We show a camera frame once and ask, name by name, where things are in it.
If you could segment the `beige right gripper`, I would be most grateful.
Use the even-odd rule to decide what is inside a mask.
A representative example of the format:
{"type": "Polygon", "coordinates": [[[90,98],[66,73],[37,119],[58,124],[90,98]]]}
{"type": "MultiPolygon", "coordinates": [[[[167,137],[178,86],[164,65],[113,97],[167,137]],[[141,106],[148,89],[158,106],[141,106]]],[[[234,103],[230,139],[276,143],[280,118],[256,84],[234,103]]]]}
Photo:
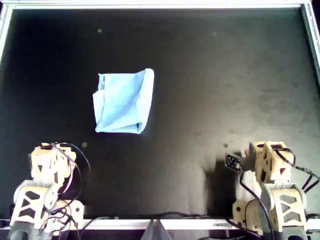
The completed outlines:
{"type": "Polygon", "coordinates": [[[291,164],[295,157],[285,151],[283,141],[254,141],[249,143],[245,154],[255,160],[254,171],[259,185],[287,184],[291,181],[291,164]]]}

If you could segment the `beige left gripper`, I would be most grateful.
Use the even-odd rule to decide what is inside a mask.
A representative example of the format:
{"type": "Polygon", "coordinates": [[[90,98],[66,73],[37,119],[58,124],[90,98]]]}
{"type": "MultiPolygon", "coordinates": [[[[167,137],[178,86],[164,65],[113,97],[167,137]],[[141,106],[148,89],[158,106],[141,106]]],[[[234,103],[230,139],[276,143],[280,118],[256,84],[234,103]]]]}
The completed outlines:
{"type": "Polygon", "coordinates": [[[31,177],[36,183],[62,187],[75,168],[76,157],[70,147],[43,143],[29,154],[31,177]]]}

